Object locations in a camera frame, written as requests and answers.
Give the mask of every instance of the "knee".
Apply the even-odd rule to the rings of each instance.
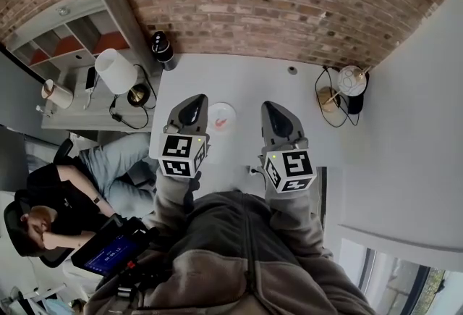
[[[134,133],[130,135],[130,137],[140,146],[144,146],[146,148],[150,147],[150,140],[151,135],[150,133]]]

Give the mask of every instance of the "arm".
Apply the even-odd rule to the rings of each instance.
[[[291,249],[301,266],[317,282],[339,314],[374,314],[363,294],[323,247],[323,229],[310,210],[310,191],[278,194],[270,180],[266,201],[272,211],[270,226]]]
[[[56,166],[56,169],[58,170],[59,178],[61,181],[70,181],[77,189],[82,191],[92,201],[94,201],[96,198],[99,198],[100,201],[96,205],[102,214],[107,217],[111,217],[116,213],[109,205],[109,203],[101,197],[100,193],[93,186],[93,183],[76,167]]]
[[[189,197],[192,200],[190,180],[164,176],[158,168],[154,211],[143,218],[148,228],[156,227],[161,235],[173,235],[182,228],[186,220],[185,201]]]
[[[56,247],[79,249],[94,235],[94,232],[89,231],[83,231],[80,235],[60,235],[45,232],[43,234],[43,244],[46,249],[55,249]]]

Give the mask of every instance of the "black thermos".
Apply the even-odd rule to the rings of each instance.
[[[164,32],[158,31],[153,34],[151,49],[164,70],[173,70],[177,66],[174,50]]]

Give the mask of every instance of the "black t-shirt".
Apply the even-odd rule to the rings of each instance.
[[[94,185],[87,167],[74,158],[76,166]],[[47,206],[58,212],[51,224],[51,231],[61,235],[79,235],[83,230],[97,232],[107,221],[100,209],[70,181],[62,182],[55,164],[49,164],[32,172],[27,178],[27,194],[30,206]]]

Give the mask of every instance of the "hoodie sleeve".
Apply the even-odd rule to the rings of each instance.
[[[266,202],[272,211],[270,225],[297,260],[317,282],[339,314],[373,314],[362,292],[323,247],[323,229],[311,212],[310,191],[277,193],[267,180]]]
[[[193,203],[191,180],[196,179],[167,177],[157,170],[153,213],[143,217],[148,228],[156,227],[160,235],[169,236],[184,227]]]

